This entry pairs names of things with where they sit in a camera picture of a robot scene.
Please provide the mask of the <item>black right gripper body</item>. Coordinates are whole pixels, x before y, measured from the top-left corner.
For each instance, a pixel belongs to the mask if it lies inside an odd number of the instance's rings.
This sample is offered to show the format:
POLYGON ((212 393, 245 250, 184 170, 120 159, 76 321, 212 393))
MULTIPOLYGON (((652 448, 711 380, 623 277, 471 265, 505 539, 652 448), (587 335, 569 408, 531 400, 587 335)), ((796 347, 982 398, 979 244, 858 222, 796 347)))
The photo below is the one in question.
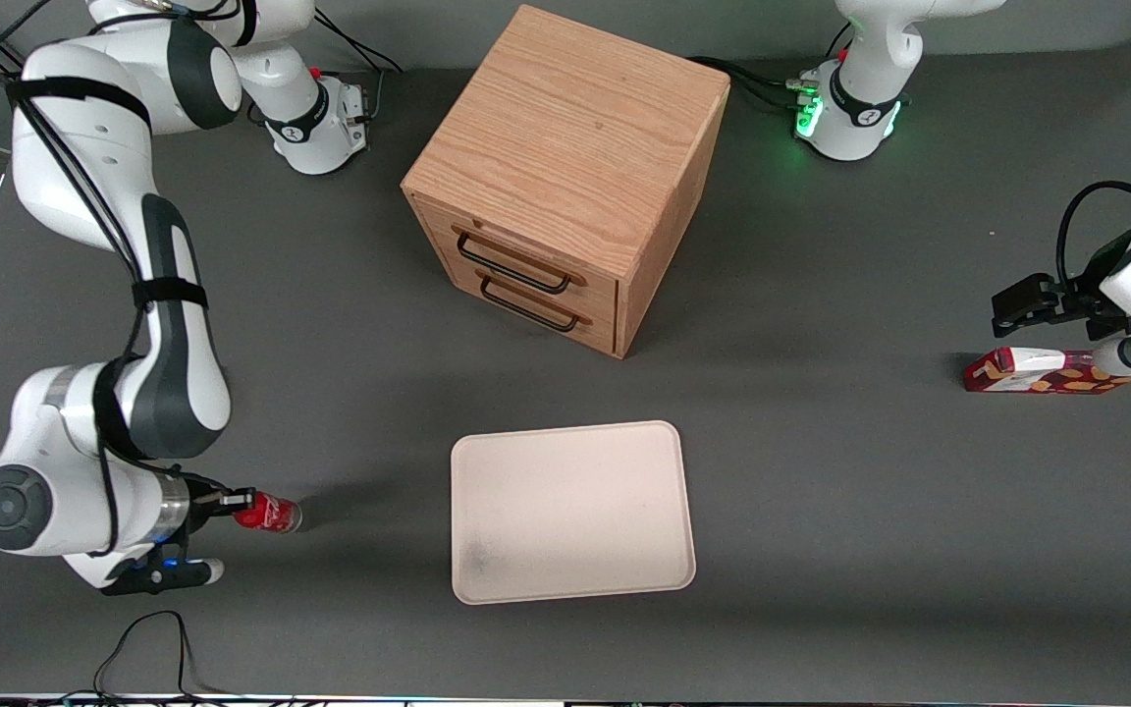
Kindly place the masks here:
POLYGON ((181 532, 195 534, 211 517, 223 512, 223 501, 233 489, 198 474, 181 474, 181 478, 188 489, 188 514, 181 532))

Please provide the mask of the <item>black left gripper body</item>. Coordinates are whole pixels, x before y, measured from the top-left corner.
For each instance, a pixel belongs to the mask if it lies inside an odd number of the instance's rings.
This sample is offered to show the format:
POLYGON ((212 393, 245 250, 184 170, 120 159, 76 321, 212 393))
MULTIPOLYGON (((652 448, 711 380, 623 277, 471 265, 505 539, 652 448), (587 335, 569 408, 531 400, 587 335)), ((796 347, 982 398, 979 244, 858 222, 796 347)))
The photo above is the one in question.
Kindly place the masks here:
POLYGON ((1065 248, 1068 230, 1059 232, 1059 283, 1063 287, 1062 310, 1067 322, 1086 321, 1088 340, 1104 340, 1111 335, 1131 336, 1131 316, 1103 292, 1105 277, 1125 262, 1131 245, 1131 230, 1113 238, 1088 259, 1085 269, 1069 277, 1065 248))

